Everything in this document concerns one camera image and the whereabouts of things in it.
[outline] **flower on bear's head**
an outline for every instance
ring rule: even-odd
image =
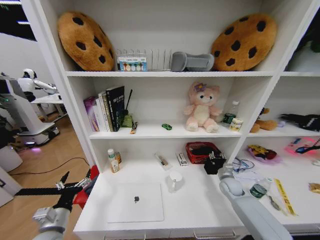
[[[203,92],[204,90],[206,90],[207,84],[203,84],[203,83],[199,83],[197,85],[194,86],[194,90],[198,93],[198,92]]]

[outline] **plastic bottle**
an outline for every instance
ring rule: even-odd
[[[118,172],[120,170],[120,167],[118,161],[116,160],[115,151],[112,148],[108,149],[108,158],[110,162],[111,171],[113,173]]]
[[[231,124],[232,119],[234,119],[238,114],[239,101],[233,101],[232,107],[225,112],[223,117],[223,122],[225,124]]]
[[[262,198],[270,189],[271,178],[263,178],[255,180],[255,184],[250,189],[250,193],[257,199]]]

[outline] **red basket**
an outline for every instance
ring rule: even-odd
[[[192,164],[204,164],[205,160],[209,158],[209,155],[194,155],[192,154],[192,150],[203,148],[203,147],[211,147],[214,150],[220,151],[216,145],[214,145],[212,142],[206,142],[206,141],[195,141],[195,142],[188,142],[185,145],[186,153],[191,161]]]

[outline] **brown stuffed toy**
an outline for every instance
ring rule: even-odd
[[[111,71],[114,51],[101,27],[89,16],[65,12],[58,20],[58,34],[67,54],[86,71]]]
[[[245,71],[259,64],[275,43],[276,22],[268,15],[256,13],[230,24],[214,41],[213,69]]]
[[[262,111],[260,112],[259,116],[262,114],[267,114],[270,112],[269,108],[262,108]],[[278,126],[277,122],[274,120],[260,120],[259,117],[258,119],[255,121],[255,123],[253,124],[250,133],[256,133],[259,131],[259,129],[264,129],[264,130],[268,130],[268,131],[272,131],[273,129],[275,129]]]

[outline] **black book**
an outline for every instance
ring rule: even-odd
[[[125,86],[114,86],[105,90],[112,128],[117,132],[124,120]]]

